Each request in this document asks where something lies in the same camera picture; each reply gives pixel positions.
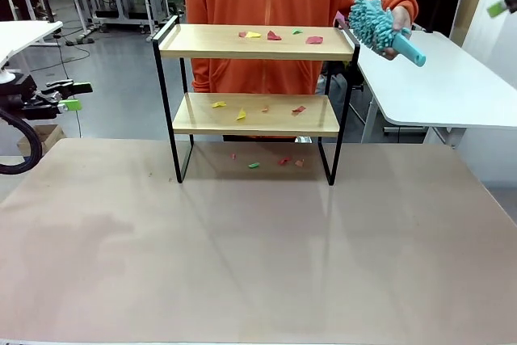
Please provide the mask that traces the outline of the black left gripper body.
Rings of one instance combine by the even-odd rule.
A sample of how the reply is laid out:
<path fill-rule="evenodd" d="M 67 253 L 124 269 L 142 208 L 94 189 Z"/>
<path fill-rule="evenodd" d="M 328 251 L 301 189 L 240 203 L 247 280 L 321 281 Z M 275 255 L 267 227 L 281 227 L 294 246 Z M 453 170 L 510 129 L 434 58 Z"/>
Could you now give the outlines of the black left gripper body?
<path fill-rule="evenodd" d="M 30 74 L 15 74 L 15 79 L 1 85 L 1 109 L 25 120 L 51 120 L 59 114 L 59 100 L 44 92 Z"/>

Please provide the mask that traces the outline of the person's left hand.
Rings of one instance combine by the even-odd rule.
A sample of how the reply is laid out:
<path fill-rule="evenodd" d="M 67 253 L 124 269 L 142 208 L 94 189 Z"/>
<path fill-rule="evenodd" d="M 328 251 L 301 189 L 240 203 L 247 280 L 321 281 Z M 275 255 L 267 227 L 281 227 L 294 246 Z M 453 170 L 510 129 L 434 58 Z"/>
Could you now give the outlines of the person's left hand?
<path fill-rule="evenodd" d="M 403 6 L 395 6 L 392 10 L 393 30 L 400 32 L 403 28 L 411 28 L 411 18 L 408 10 Z M 388 47 L 383 52 L 383 57 L 389 61 L 399 55 L 399 52 Z"/>

